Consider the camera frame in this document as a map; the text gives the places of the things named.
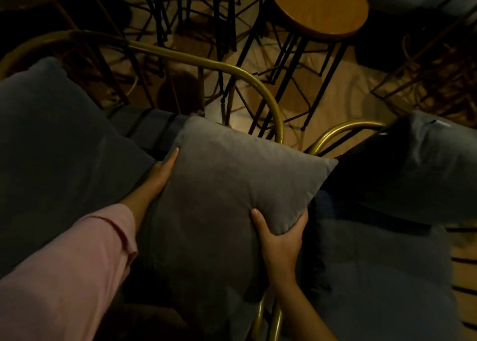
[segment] person's right hand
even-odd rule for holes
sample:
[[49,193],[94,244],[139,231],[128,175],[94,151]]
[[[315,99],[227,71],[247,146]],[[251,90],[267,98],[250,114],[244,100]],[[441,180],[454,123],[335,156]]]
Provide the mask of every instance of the person's right hand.
[[277,289],[296,283],[295,265],[301,248],[301,235],[308,221],[308,209],[298,218],[295,225],[281,236],[270,233],[258,209],[252,209],[252,219],[259,232],[270,284]]

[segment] person's left arm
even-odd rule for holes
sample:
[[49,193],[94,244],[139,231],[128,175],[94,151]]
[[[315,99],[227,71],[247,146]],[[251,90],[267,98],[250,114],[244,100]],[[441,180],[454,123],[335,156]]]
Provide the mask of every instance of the person's left arm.
[[137,254],[135,233],[178,149],[121,203],[78,220],[0,280],[3,340],[92,340]]

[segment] person's left hand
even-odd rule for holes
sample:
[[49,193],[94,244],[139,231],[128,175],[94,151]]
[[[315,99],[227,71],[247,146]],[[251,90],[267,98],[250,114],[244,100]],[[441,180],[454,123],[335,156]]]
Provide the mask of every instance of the person's left hand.
[[156,163],[147,175],[144,185],[150,187],[155,195],[158,195],[164,189],[178,154],[179,148],[176,148],[167,162]]

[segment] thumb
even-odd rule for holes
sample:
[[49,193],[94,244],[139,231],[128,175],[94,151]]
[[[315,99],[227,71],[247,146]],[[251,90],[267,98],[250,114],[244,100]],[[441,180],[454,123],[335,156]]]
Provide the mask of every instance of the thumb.
[[260,238],[263,239],[266,236],[269,236],[270,230],[268,229],[268,225],[263,217],[262,213],[258,209],[252,209],[252,220],[255,224],[255,227],[259,231]]

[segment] curved metal tube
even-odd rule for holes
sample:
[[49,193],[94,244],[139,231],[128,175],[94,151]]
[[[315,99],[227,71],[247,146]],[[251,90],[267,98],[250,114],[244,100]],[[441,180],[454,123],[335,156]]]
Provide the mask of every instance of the curved metal tube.
[[0,62],[0,80],[10,75],[14,65],[21,61],[22,58],[24,58],[27,54],[30,54],[31,52],[40,48],[59,44],[61,42],[72,43],[72,45],[75,46],[75,41],[77,40],[82,40],[86,43],[90,42],[96,44],[109,44],[122,48],[127,47],[136,53],[156,55],[166,60],[181,62],[187,65],[202,67],[213,71],[223,71],[235,76],[237,79],[244,80],[251,85],[267,103],[275,121],[275,142],[283,144],[283,117],[278,104],[267,87],[247,71],[228,63],[213,61],[208,58],[198,57],[192,54],[178,52],[163,47],[157,47],[151,44],[127,41],[124,38],[114,37],[103,33],[71,30],[59,31],[48,33],[22,43],[16,49],[7,54]]
[[378,121],[348,121],[342,124],[333,126],[331,129],[323,133],[308,149],[308,154],[317,155],[320,153],[325,145],[335,136],[343,132],[352,130],[364,130],[365,128],[372,130],[379,130],[385,127],[386,124]]

